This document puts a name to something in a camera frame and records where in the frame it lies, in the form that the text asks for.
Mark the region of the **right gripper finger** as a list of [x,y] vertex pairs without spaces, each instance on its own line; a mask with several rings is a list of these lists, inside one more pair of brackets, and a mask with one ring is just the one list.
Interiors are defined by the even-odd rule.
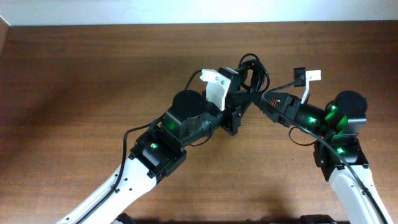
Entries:
[[253,98],[253,103],[273,122],[277,122],[280,118],[280,114],[277,112],[277,108],[266,107],[262,102],[262,96],[256,95]]
[[288,93],[265,93],[262,102],[266,107],[285,108],[292,102],[292,96]]

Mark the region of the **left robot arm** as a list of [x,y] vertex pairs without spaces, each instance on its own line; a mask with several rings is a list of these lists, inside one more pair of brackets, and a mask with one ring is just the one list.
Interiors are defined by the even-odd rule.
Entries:
[[198,71],[206,82],[203,93],[185,88],[171,107],[145,125],[133,147],[123,137],[123,158],[114,173],[60,223],[114,223],[134,201],[150,192],[186,159],[185,147],[197,146],[218,128],[234,136],[241,117],[250,105],[249,88],[244,84],[248,67],[221,67]]

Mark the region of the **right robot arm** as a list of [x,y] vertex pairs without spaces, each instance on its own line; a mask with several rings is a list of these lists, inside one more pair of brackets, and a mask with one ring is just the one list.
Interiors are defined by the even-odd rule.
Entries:
[[302,97],[284,92],[284,85],[258,94],[254,103],[273,122],[315,138],[315,163],[339,198],[350,223],[392,223],[358,139],[366,124],[367,100],[346,90],[323,109],[313,106],[307,101],[310,82],[321,79],[320,70],[295,68],[291,84],[304,88]]

